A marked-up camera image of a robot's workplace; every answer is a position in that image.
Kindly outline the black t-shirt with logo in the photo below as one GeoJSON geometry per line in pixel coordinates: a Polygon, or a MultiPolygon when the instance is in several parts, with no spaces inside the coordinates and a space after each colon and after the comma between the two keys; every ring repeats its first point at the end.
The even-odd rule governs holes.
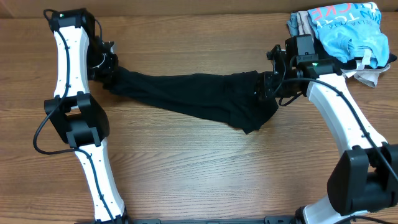
{"type": "Polygon", "coordinates": [[[150,76],[120,67],[112,81],[103,87],[114,95],[226,123],[249,134],[260,129],[279,108],[274,99],[259,99],[256,85],[261,76],[257,71],[150,76]]]}

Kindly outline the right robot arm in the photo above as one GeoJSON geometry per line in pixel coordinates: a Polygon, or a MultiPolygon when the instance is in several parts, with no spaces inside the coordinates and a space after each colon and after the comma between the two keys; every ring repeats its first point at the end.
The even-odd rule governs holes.
{"type": "Polygon", "coordinates": [[[273,70],[259,79],[261,101],[312,102],[332,133],[340,159],[327,182],[327,195],[295,215],[268,216],[265,223],[351,223],[397,205],[397,145],[379,134],[356,104],[332,59],[320,59],[311,35],[298,35],[267,54],[273,70]]]}

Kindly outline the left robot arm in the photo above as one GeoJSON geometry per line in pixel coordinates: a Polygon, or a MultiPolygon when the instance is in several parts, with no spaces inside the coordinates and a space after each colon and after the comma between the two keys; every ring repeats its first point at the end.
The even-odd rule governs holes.
{"type": "Polygon", "coordinates": [[[90,93],[89,81],[109,83],[118,72],[114,42],[95,29],[100,23],[85,8],[44,10],[57,45],[58,75],[53,98],[45,100],[46,117],[74,153],[85,173],[94,205],[94,223],[130,223],[108,157],[109,120],[90,93]]]}

